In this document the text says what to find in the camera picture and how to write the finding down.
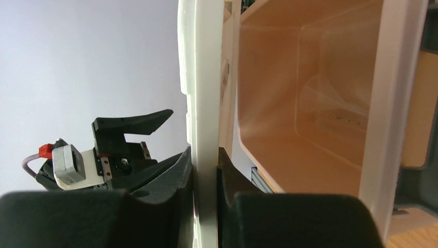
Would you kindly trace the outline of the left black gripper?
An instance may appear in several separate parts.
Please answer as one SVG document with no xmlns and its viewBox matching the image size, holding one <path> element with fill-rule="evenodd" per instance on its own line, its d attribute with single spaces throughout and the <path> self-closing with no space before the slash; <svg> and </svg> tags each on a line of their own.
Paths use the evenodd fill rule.
<svg viewBox="0 0 438 248">
<path fill-rule="evenodd" d="M 94 134 L 150 135 L 166 122 L 173 113 L 173 110 L 165 109 L 133 117 L 98 117 L 92 123 L 92 128 Z M 94 148 L 89 149 L 94 152 L 97 172 L 98 175 L 103 176 L 104 183 L 93 187 L 70 190 L 71 192 L 92 190 L 134 192 L 166 171 L 182 154 L 174 155 L 163 161 L 157 161 L 151 157 L 145 142 L 127 142 L 123 136 L 119 136 L 114 140 L 116 143 L 114 151 L 109 154 L 100 154 L 98 145 L 103 145 L 106 140 L 105 136 L 97 135 Z M 53 144 L 42 145 L 36 154 L 38 159 L 44 159 L 40 169 L 36 172 L 36 181 L 48 191 L 67 192 L 67 190 L 62 190 L 57 185 L 52 162 L 52 151 L 65 145 L 73 144 L 69 144 L 60 138 Z"/>
</svg>

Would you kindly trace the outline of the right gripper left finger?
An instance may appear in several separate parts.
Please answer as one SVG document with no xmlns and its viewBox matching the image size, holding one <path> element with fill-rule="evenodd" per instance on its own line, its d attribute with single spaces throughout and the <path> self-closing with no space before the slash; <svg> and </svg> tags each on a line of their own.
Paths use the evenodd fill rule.
<svg viewBox="0 0 438 248">
<path fill-rule="evenodd" d="M 146 247 L 192 247 L 194 240 L 191 148 L 147 185 L 132 192 L 145 204 L 139 234 Z"/>
</svg>

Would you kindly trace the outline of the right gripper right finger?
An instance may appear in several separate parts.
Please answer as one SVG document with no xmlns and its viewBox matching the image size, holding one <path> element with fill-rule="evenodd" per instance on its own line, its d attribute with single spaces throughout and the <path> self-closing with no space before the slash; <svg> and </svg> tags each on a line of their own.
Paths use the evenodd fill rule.
<svg viewBox="0 0 438 248">
<path fill-rule="evenodd" d="M 218 149 L 217 227 L 219 247 L 250 247 L 263 192 L 233 165 L 225 148 Z"/>
</svg>

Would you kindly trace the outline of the pink plastic bin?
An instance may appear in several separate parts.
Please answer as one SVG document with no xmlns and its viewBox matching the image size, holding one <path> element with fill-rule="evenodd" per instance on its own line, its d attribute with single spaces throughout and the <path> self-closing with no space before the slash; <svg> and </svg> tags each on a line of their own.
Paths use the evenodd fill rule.
<svg viewBox="0 0 438 248">
<path fill-rule="evenodd" d="M 383 238 L 437 223 L 437 101 L 424 165 L 402 165 L 437 1 L 255 1 L 238 31 L 239 141 L 272 192 L 358 197 Z"/>
</svg>

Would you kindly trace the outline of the white plastic lid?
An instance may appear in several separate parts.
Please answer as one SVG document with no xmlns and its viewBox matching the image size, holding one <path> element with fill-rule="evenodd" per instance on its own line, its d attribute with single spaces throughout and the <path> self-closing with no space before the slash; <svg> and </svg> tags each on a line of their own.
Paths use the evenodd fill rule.
<svg viewBox="0 0 438 248">
<path fill-rule="evenodd" d="M 181 91 L 194 166 L 198 247 L 218 247 L 217 183 L 224 1 L 179 1 Z"/>
</svg>

